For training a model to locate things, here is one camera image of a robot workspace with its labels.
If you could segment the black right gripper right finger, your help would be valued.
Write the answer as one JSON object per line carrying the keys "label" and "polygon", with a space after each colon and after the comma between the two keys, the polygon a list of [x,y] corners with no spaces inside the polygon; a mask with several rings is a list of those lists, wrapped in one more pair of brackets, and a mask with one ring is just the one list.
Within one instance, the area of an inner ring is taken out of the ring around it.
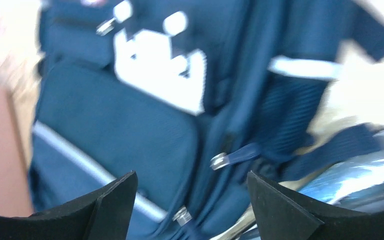
{"label": "black right gripper right finger", "polygon": [[262,240],[384,240],[384,211],[327,204],[252,171],[247,187]]}

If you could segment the navy blue student backpack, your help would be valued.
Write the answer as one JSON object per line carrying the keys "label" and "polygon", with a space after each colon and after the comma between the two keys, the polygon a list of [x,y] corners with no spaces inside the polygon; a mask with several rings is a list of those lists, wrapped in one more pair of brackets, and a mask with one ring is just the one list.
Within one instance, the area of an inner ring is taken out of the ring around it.
{"label": "navy blue student backpack", "polygon": [[368,128],[308,133],[341,42],[384,58],[352,0],[45,0],[28,172],[41,212],[135,171],[129,240],[229,229],[249,171],[299,180],[380,150]]}

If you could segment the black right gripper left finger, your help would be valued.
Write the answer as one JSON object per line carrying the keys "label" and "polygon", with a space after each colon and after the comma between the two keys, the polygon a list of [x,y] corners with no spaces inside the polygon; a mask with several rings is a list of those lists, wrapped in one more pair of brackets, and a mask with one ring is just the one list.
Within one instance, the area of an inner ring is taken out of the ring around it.
{"label": "black right gripper left finger", "polygon": [[29,217],[0,216],[0,240],[125,240],[137,187],[137,174],[131,171]]}

